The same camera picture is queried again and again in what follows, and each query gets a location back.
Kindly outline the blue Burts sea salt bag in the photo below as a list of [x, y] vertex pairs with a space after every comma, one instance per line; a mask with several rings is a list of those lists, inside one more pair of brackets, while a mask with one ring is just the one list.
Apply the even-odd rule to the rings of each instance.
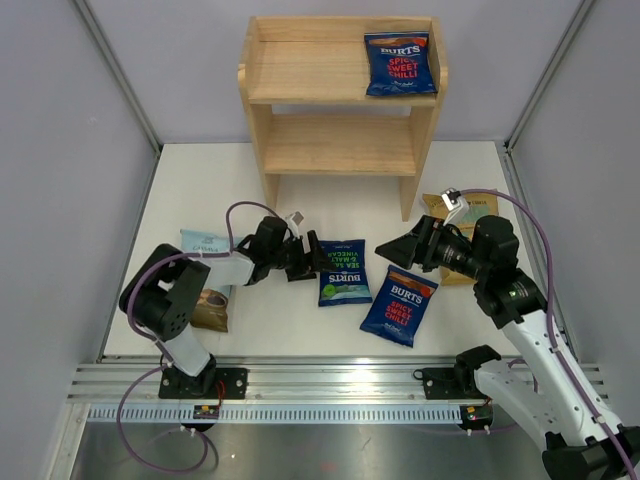
[[372, 303], [366, 273], [365, 240], [321, 240], [320, 245], [333, 268], [320, 274], [318, 306]]

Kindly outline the blue Burts chilli bag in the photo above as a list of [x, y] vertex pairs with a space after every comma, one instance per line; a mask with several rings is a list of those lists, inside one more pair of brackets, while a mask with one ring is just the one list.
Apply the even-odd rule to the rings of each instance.
[[428, 31], [367, 33], [364, 45], [370, 72], [367, 96], [437, 92], [428, 60]]
[[431, 280], [390, 265], [360, 330], [412, 348], [438, 287]]

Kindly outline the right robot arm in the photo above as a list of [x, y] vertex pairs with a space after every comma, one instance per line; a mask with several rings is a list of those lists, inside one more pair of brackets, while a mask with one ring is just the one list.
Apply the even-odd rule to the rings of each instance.
[[496, 401], [536, 443], [550, 478], [635, 478], [638, 427], [624, 426], [589, 382], [562, 340], [550, 301], [519, 268], [518, 249], [505, 218], [480, 218], [466, 238], [456, 226], [423, 216], [375, 252], [404, 269], [446, 267], [474, 280], [478, 306], [517, 349], [540, 389], [523, 382], [487, 345], [457, 356], [455, 387]]

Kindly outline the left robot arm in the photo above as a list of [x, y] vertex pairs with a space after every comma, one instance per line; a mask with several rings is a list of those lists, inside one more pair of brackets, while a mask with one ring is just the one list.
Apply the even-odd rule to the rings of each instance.
[[251, 286], [273, 270], [301, 281], [331, 268], [315, 231], [300, 235], [293, 219], [266, 216], [225, 252], [159, 245], [121, 293], [119, 308], [130, 327], [161, 351], [160, 398], [242, 399], [246, 370], [219, 367], [191, 323], [206, 285]]

